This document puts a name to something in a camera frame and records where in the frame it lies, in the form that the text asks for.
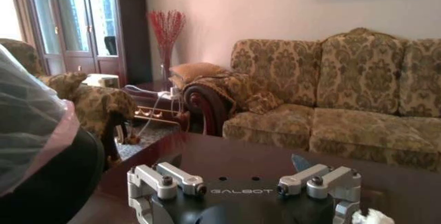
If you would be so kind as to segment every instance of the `screw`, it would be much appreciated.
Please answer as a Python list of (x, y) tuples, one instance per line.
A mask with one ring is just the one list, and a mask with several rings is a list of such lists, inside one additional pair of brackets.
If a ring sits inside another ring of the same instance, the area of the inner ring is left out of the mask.
[(289, 193), (289, 187), (285, 184), (277, 185), (277, 192), (281, 195), (286, 195)]
[(163, 176), (163, 185), (170, 186), (173, 184), (171, 176)]
[(312, 179), (313, 183), (317, 185), (317, 186), (322, 186), (324, 185), (324, 178), (320, 177), (320, 176), (314, 176), (313, 179)]
[(202, 184), (197, 187), (195, 194), (203, 196), (207, 193), (207, 187)]

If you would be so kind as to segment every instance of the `window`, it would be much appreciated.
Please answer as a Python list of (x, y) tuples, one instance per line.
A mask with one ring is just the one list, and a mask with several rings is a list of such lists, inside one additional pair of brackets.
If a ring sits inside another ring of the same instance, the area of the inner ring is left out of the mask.
[(115, 0), (91, 0), (98, 54), (118, 55), (115, 42)]
[(14, 0), (0, 0), (0, 38), (23, 40)]

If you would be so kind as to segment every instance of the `wooden sofa arm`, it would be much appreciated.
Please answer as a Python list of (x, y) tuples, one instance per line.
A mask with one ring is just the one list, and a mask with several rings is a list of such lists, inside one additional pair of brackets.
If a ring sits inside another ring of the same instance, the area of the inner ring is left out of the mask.
[(185, 90), (185, 101), (190, 112), (203, 114), (205, 134), (222, 136), (222, 126), (229, 119), (231, 104), (203, 85), (190, 86)]

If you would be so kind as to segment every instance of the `wooden coffee table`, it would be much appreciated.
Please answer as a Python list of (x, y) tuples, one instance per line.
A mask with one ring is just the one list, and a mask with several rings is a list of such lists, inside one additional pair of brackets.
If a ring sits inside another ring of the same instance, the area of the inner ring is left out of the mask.
[(362, 175), (362, 208), (374, 208), (396, 223), (441, 223), (441, 175), (380, 163), (312, 154), (226, 140), (193, 133), (177, 133), (141, 151), (102, 177), (95, 194), (70, 223), (138, 223), (135, 210), (127, 205), (127, 176), (133, 166), (151, 166), (163, 156), (182, 153), (181, 168), (206, 181), (221, 176), (278, 179), (296, 169), (292, 154), (312, 163), (346, 166)]

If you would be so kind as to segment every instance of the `throw pillow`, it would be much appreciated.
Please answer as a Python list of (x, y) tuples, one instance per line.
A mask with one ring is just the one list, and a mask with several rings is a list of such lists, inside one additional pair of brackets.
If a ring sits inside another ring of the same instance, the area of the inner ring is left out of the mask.
[(269, 91), (254, 94), (246, 102), (249, 111), (259, 115), (274, 110), (282, 103), (284, 100)]
[(60, 99), (72, 99), (72, 95), (83, 80), (87, 78), (87, 74), (82, 72), (64, 73), (52, 76), (39, 76), (39, 80), (51, 87)]
[(207, 62), (185, 63), (170, 68), (173, 74), (182, 79), (183, 84), (189, 84), (198, 76), (215, 76), (227, 72), (226, 69)]

